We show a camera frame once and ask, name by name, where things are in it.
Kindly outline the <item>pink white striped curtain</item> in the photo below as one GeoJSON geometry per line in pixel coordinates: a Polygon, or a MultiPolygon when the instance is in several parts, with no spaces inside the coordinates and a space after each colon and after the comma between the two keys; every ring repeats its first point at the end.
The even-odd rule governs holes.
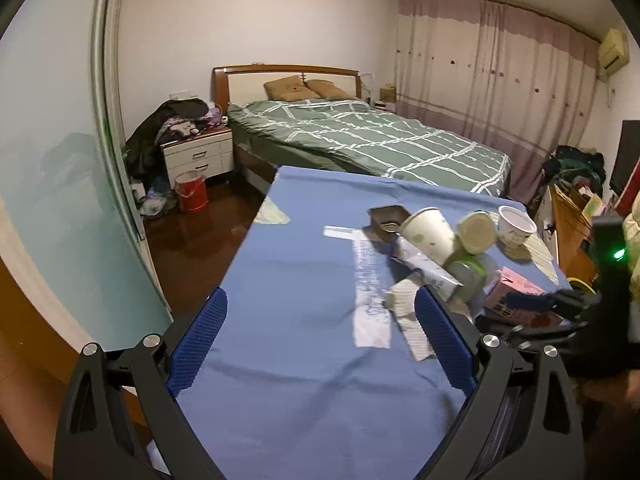
{"type": "Polygon", "coordinates": [[[597,40],[490,0],[397,3],[397,114],[507,154],[508,194],[528,203],[548,157],[584,136],[597,40]]]}

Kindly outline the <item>clothes pile on desk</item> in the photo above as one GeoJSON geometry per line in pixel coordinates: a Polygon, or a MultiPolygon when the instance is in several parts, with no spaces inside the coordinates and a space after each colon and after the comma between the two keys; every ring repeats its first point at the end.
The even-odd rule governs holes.
{"type": "Polygon", "coordinates": [[[544,162],[541,172],[541,185],[585,178],[592,192],[598,195],[603,193],[606,172],[604,157],[600,152],[584,152],[574,146],[559,145],[544,162]]]}

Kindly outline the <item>white paper cup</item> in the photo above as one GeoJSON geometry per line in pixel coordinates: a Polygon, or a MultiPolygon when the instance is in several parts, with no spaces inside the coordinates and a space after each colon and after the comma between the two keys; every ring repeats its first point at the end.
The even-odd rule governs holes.
{"type": "Polygon", "coordinates": [[[399,234],[443,266],[456,250],[456,234],[436,207],[423,208],[401,223],[399,234]]]}

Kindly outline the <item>white yogurt cup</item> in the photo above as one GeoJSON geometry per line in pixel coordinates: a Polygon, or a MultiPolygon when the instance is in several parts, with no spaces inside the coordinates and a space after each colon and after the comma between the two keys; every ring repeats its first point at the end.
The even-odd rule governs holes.
{"type": "Polygon", "coordinates": [[[526,212],[512,206],[498,208],[497,235],[500,242],[510,248],[518,248],[537,232],[537,226],[526,212]]]}

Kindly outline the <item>pink strawberry milk carton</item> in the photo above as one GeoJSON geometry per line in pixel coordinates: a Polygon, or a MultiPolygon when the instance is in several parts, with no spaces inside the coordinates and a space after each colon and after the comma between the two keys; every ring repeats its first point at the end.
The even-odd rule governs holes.
{"type": "Polygon", "coordinates": [[[512,325],[559,326],[563,319],[544,305],[546,292],[505,266],[488,292],[485,308],[512,325]]]}

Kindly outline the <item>brown right pillow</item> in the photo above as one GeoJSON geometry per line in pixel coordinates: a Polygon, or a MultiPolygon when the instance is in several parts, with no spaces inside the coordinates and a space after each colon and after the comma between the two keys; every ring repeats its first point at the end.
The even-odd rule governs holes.
{"type": "Polygon", "coordinates": [[[308,79],[305,81],[306,87],[317,93],[321,99],[325,100],[352,100],[355,99],[351,93],[337,87],[334,82],[325,79],[308,79]]]}

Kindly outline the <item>yellow rimmed dark trash bin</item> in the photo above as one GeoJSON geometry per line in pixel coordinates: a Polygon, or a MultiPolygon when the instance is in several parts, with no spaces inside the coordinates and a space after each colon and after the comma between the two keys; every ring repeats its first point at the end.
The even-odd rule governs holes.
{"type": "Polygon", "coordinates": [[[573,290],[577,290],[578,292],[585,292],[586,294],[591,295],[596,293],[589,283],[581,280],[580,278],[568,278],[567,283],[570,284],[570,287],[573,290]]]}

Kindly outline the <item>sliding glass wardrobe door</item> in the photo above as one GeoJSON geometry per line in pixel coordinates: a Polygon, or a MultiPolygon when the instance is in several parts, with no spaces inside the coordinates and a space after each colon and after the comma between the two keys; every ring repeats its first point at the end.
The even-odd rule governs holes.
{"type": "Polygon", "coordinates": [[[25,0],[1,38],[1,257],[73,348],[129,348],[170,315],[106,164],[106,0],[25,0]]]}

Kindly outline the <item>white ruffled paper liner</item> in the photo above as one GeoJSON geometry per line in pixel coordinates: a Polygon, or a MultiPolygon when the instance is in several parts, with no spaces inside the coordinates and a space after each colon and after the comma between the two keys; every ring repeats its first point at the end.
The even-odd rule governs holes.
{"type": "Polygon", "coordinates": [[[414,308],[416,293],[422,285],[420,275],[413,273],[393,285],[386,292],[385,297],[385,307],[392,312],[413,359],[418,362],[435,354],[416,318],[416,309],[414,308]]]}

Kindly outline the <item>dark clothes pile on nightstand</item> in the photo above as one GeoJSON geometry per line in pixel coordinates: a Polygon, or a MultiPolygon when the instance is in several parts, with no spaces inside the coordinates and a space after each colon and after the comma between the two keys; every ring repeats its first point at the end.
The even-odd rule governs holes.
{"type": "Polygon", "coordinates": [[[124,161],[131,179],[149,188],[167,179],[162,145],[191,139],[222,124],[222,110],[201,99],[169,100],[145,119],[126,141],[124,161]]]}

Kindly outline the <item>bed with green plaid duvet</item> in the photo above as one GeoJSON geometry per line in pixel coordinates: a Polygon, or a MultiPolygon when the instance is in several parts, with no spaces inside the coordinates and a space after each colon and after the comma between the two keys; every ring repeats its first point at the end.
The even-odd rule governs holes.
{"type": "Polygon", "coordinates": [[[359,100],[230,104],[233,140],[273,166],[414,181],[491,196],[506,194],[507,154],[359,100]]]}

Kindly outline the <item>brown pillow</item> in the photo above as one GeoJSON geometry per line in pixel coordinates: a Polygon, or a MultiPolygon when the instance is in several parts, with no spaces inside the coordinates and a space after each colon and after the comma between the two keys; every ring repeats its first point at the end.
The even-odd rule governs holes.
{"type": "Polygon", "coordinates": [[[266,81],[264,89],[271,101],[305,101],[320,99],[317,93],[306,87],[301,76],[289,76],[276,80],[266,81]]]}
{"type": "Polygon", "coordinates": [[[337,87],[334,82],[325,79],[308,79],[305,81],[306,87],[317,93],[321,99],[325,100],[352,100],[355,99],[351,93],[337,87]]]}

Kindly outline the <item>clear green cap bottle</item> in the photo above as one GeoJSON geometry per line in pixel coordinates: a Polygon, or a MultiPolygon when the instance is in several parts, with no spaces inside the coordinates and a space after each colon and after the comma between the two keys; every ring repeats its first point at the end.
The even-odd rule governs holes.
{"type": "Polygon", "coordinates": [[[445,270],[460,283],[454,296],[464,302],[482,296],[499,274],[498,263],[487,254],[460,256],[449,261],[445,270]]]}

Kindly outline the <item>cream puffer jacket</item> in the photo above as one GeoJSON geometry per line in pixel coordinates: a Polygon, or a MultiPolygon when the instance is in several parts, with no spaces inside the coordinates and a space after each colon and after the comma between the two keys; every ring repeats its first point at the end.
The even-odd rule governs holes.
{"type": "Polygon", "coordinates": [[[634,199],[631,212],[625,218],[623,230],[630,271],[630,291],[635,302],[640,300],[640,195],[634,199]]]}

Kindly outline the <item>blue patterned tablecloth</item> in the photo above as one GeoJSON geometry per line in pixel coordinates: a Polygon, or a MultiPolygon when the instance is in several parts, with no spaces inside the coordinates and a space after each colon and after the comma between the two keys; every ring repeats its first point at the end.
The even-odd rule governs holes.
{"type": "Polygon", "coordinates": [[[436,359],[399,330],[358,347],[354,242],[374,207],[439,209],[450,223],[495,196],[361,174],[285,167],[269,198],[285,224],[253,224],[222,280],[228,315],[193,385],[186,420],[229,479],[412,479],[462,407],[436,359]]]}

